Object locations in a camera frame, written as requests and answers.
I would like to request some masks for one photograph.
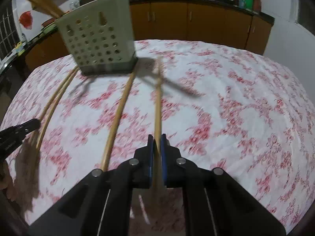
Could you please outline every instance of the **hole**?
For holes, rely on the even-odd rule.
[[[106,17],[104,16],[104,14],[103,14],[102,11],[99,12],[99,18],[100,18],[100,25],[101,25],[101,26],[106,26],[106,24],[107,24],[107,19],[106,19]]]
[[[66,25],[67,33],[69,36],[73,36],[73,30],[71,29],[70,25]]]

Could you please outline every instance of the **kitchen cabinet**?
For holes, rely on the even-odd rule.
[[[130,6],[135,40],[152,39],[151,4],[141,3]]]
[[[187,3],[154,2],[151,12],[154,39],[186,40]]]
[[[187,40],[222,44],[226,10],[188,3]]]
[[[257,16],[253,16],[250,27],[246,50],[263,55],[272,25]]]
[[[36,44],[25,56],[25,63],[30,71],[50,61],[69,55],[59,32]]]
[[[222,44],[245,49],[252,16],[226,9]]]

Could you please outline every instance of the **red object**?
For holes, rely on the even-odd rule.
[[[19,18],[19,22],[26,28],[32,29],[33,17],[31,15],[31,11],[25,11],[21,14]]]

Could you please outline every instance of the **red floral pattern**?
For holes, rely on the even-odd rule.
[[[297,78],[269,58],[222,45],[143,40],[136,42],[136,49],[139,71],[109,168],[131,158],[154,132],[153,65],[162,56],[162,132],[199,167],[226,170],[289,232],[315,199],[315,108]],[[74,66],[70,55],[35,69],[13,99],[1,129],[39,117]],[[29,223],[100,166],[127,80],[127,75],[77,73],[44,136],[38,184],[30,188],[25,183],[22,147],[7,159]],[[162,209],[156,214],[146,194],[135,197],[131,235],[183,232],[180,189],[158,198]]]

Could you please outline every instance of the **cabinet door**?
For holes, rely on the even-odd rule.
[[[246,44],[246,50],[260,55],[264,54],[271,27],[271,24],[254,16]]]
[[[153,37],[162,40],[186,40],[187,3],[151,3]]]
[[[130,12],[134,39],[153,39],[150,3],[133,4]]]
[[[187,40],[221,44],[225,12],[222,7],[189,3]]]
[[[245,49],[252,16],[226,9],[222,44]]]

